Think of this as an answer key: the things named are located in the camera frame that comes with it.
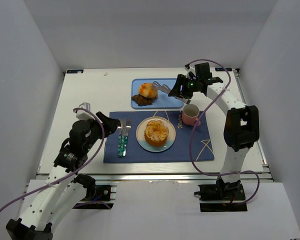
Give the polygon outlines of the metal serving tongs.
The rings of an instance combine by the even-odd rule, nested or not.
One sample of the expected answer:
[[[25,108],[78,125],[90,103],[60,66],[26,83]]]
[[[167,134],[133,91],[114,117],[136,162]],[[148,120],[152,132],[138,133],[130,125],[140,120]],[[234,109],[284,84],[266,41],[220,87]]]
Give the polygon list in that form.
[[[171,89],[166,84],[161,85],[158,81],[154,81],[152,83],[152,88],[156,89],[156,90],[159,90],[163,93],[166,93],[167,95],[171,92]],[[177,97],[177,96],[173,96],[173,98],[182,101],[186,105],[191,103],[190,99],[180,98],[180,97]]]

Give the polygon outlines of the sugared orange muffin bread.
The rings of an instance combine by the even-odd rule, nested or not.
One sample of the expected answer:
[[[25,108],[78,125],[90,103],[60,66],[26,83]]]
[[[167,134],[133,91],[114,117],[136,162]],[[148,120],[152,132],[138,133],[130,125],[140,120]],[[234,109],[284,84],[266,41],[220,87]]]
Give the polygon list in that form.
[[[169,129],[162,120],[150,120],[144,130],[145,141],[153,147],[162,147],[169,136]]]

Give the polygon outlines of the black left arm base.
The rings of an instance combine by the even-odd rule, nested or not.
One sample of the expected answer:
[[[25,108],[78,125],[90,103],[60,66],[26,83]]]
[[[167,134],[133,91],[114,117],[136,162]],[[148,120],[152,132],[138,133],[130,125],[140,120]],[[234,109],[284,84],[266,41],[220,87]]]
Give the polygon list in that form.
[[[115,185],[96,185],[94,195],[90,194],[78,202],[73,209],[81,210],[110,210],[116,199]]]

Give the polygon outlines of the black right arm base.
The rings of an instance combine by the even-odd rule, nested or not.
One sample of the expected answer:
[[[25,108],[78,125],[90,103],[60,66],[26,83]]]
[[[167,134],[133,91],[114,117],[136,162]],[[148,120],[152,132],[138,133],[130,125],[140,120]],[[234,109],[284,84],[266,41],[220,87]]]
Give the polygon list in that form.
[[[241,184],[239,188],[219,191],[215,184],[198,185],[198,191],[194,196],[199,198],[200,211],[202,213],[223,213],[223,212],[247,212],[245,191]]]

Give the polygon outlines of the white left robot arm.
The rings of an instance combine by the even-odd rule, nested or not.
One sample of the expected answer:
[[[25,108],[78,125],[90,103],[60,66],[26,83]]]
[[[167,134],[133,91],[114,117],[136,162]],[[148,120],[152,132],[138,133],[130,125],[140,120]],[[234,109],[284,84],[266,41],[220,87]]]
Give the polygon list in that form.
[[[90,161],[88,153],[96,141],[115,133],[120,120],[82,108],[74,111],[78,120],[63,141],[45,185],[18,219],[6,225],[13,240],[51,240],[60,221],[79,201],[100,197],[96,181],[80,169]]]

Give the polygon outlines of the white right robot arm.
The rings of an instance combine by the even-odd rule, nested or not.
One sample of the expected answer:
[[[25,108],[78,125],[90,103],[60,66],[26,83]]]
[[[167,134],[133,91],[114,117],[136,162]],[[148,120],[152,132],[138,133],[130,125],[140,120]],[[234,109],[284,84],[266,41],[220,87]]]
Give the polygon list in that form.
[[[246,155],[260,137],[259,110],[230,93],[229,84],[211,73],[209,60],[194,66],[188,63],[185,69],[187,73],[177,76],[168,95],[190,100],[194,93],[200,92],[225,114],[223,138],[227,150],[217,182],[223,191],[236,190],[240,185],[240,173]]]

